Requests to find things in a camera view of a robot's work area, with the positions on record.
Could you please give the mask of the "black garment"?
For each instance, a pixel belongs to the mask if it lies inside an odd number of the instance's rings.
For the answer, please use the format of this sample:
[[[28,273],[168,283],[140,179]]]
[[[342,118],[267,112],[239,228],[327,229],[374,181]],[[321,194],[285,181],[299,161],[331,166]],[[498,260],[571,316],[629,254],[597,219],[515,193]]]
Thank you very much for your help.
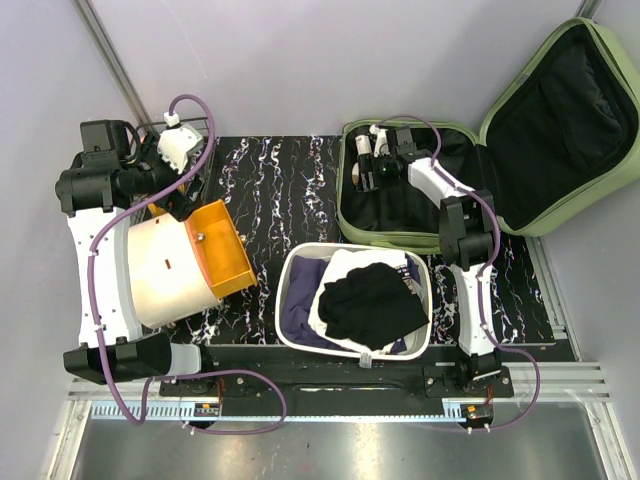
[[[373,263],[325,285],[318,316],[326,335],[380,350],[429,323],[406,267]]]

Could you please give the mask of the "green hard-shell suitcase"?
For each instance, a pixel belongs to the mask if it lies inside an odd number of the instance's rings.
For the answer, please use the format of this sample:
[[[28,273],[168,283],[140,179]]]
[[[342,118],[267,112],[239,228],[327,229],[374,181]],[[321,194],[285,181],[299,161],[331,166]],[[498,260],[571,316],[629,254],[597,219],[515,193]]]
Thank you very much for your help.
[[[639,177],[639,74],[613,32],[576,17],[557,27],[496,100],[481,128],[383,122],[389,140],[409,128],[462,183],[493,195],[502,231],[543,236]],[[385,173],[365,191],[356,139],[371,121],[344,127],[339,227],[357,244],[438,251],[439,209],[405,179]]]

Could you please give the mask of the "white cosmetic tube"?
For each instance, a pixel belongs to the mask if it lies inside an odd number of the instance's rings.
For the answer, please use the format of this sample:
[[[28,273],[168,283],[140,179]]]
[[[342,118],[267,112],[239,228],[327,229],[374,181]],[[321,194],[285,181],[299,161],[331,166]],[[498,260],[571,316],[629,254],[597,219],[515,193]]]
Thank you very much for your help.
[[[371,140],[368,134],[357,135],[355,145],[359,157],[372,155]]]

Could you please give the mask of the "white grey cloth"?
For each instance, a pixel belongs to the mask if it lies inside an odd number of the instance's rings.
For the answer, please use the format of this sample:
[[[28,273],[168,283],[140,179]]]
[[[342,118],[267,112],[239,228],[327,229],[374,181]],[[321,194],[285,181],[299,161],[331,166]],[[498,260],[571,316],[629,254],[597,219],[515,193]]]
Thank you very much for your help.
[[[418,255],[397,249],[337,243],[308,243],[301,246],[301,252],[304,258],[317,254],[320,259],[328,262],[312,302],[308,324],[317,335],[329,341],[331,346],[329,348],[309,346],[308,351],[354,359],[367,357],[374,361],[411,361],[425,352],[431,336],[431,323],[426,323],[426,325],[403,335],[401,338],[405,342],[406,349],[394,353],[392,344],[378,350],[372,350],[362,343],[356,343],[352,340],[338,340],[328,336],[327,326],[320,320],[318,313],[320,295],[325,292],[329,283],[345,278],[350,271],[356,268],[364,268],[374,263],[384,263],[400,270],[408,281],[410,290],[420,298],[427,319],[431,320],[431,282],[426,263]]]

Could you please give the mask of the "navy blue garment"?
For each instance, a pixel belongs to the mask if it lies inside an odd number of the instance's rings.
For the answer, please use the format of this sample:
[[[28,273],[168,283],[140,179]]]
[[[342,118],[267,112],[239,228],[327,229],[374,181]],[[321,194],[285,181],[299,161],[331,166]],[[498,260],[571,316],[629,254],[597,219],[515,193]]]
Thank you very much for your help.
[[[293,341],[320,348],[329,348],[329,341],[317,335],[308,318],[312,302],[319,288],[320,280],[327,268],[327,261],[321,259],[296,258],[293,263],[292,281],[285,303],[285,334]],[[406,349],[402,338],[392,343],[394,353]]]

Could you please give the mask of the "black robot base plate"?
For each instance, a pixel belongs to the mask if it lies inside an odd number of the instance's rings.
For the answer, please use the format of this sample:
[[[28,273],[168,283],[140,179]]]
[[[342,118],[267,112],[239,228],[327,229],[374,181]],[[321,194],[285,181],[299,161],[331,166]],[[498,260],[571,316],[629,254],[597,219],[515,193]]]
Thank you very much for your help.
[[[508,369],[490,381],[461,387],[456,381],[453,347],[427,349],[414,360],[376,360],[363,368],[354,358],[294,350],[282,345],[207,346],[205,368],[223,371],[211,379],[165,383],[165,397],[205,399],[222,394],[227,417],[420,417],[442,413],[445,400],[482,403],[511,399]]]

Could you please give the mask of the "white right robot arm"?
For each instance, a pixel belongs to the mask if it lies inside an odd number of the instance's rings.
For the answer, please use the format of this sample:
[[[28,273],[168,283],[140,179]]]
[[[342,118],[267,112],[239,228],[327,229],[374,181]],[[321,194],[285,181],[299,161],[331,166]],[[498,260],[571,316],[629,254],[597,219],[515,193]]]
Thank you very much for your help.
[[[476,396],[502,368],[488,318],[492,264],[500,244],[493,197],[455,178],[436,153],[420,150],[409,127],[395,135],[391,145],[387,128],[356,129],[355,185],[369,192],[402,179],[439,208],[440,253],[454,275],[460,315],[454,384],[463,395]]]

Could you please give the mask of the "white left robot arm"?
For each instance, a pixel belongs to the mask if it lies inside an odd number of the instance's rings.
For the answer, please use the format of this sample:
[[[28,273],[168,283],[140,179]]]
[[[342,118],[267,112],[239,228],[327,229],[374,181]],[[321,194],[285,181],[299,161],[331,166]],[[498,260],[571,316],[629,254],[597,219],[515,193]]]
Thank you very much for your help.
[[[162,218],[133,224],[118,217],[178,181],[204,138],[189,124],[141,137],[124,120],[85,121],[80,135],[81,152],[55,184],[81,291],[79,345],[64,353],[64,368],[102,385],[181,375],[190,393],[206,395],[216,372],[200,349],[161,331],[205,304],[208,287],[186,230],[202,181],[164,194]]]

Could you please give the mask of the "white cylinder appliance orange lid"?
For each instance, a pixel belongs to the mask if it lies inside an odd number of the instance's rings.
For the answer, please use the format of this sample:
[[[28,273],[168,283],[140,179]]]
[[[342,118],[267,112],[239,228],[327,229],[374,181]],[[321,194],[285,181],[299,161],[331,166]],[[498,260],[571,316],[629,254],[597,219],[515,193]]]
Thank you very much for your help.
[[[183,222],[166,213],[132,226],[128,261],[140,323],[158,329],[257,284],[244,244],[217,200]]]

